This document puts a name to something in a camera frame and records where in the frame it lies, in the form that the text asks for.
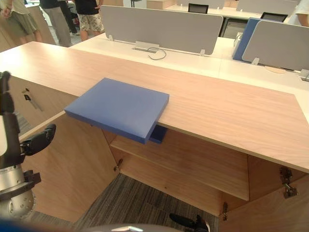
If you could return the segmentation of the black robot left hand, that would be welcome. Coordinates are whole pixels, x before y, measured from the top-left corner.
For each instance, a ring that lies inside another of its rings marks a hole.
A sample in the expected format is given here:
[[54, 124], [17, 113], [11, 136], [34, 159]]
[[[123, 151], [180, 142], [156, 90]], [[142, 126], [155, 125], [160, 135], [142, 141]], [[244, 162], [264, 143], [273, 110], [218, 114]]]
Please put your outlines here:
[[4, 71], [0, 74], [0, 168], [4, 169], [24, 162], [26, 156], [32, 156], [50, 145], [56, 133], [56, 125], [49, 124], [23, 142], [19, 141], [20, 132], [17, 117], [14, 113], [14, 101], [9, 93], [11, 74]]

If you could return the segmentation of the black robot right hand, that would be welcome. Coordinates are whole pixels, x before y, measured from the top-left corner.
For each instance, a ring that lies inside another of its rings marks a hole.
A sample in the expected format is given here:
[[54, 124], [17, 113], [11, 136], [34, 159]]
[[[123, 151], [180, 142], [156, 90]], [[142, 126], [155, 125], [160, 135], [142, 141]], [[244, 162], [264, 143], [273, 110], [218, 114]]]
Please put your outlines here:
[[169, 218], [182, 226], [193, 229], [194, 232], [210, 232], [209, 224], [202, 219], [200, 215], [196, 216], [196, 220], [189, 219], [174, 213], [169, 214]]

